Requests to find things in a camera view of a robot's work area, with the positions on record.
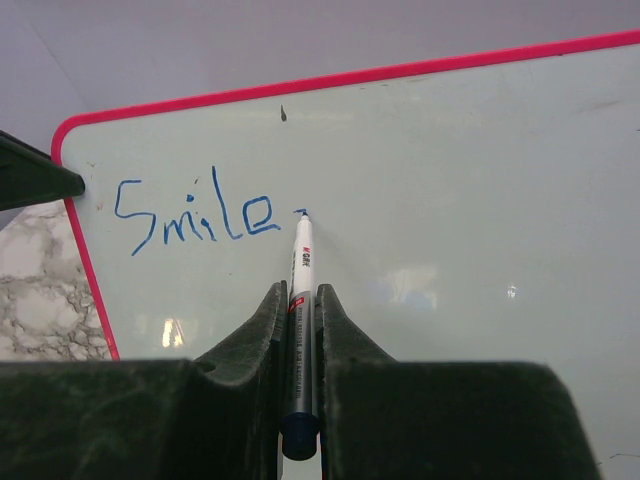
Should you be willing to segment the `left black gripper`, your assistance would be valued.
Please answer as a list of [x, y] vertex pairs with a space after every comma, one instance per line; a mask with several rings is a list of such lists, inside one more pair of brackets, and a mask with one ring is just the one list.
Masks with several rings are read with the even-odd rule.
[[0, 209], [44, 204], [83, 195], [82, 177], [54, 164], [51, 157], [2, 131]]

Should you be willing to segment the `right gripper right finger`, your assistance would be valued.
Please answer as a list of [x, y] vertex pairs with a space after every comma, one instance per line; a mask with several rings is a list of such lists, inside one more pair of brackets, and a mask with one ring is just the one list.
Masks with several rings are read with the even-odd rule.
[[328, 412], [326, 366], [328, 362], [330, 360], [337, 360], [341, 363], [360, 360], [395, 362], [395, 359], [348, 317], [331, 284], [321, 284], [318, 287], [315, 302], [321, 469], [322, 479], [330, 479], [330, 441], [326, 420]]

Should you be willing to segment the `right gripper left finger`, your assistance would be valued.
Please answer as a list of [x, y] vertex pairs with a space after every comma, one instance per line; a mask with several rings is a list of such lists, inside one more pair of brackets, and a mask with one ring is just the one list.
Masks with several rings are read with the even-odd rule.
[[254, 314], [195, 360], [212, 386], [204, 446], [216, 479], [279, 479], [279, 418], [287, 285], [274, 283]]

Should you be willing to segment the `blue whiteboard marker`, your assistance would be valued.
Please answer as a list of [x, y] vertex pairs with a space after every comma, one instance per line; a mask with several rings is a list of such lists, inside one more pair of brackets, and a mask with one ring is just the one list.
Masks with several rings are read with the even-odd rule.
[[319, 433], [314, 320], [315, 249], [308, 212], [298, 209], [296, 213], [300, 219], [292, 254], [280, 433], [283, 455], [293, 461], [305, 461], [316, 454]]

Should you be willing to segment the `red-framed whiteboard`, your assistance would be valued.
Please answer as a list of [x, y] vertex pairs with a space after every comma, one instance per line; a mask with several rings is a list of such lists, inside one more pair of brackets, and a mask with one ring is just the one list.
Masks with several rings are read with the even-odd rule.
[[639, 340], [639, 33], [94, 112], [56, 162], [113, 353], [194, 357], [290, 274], [406, 359]]

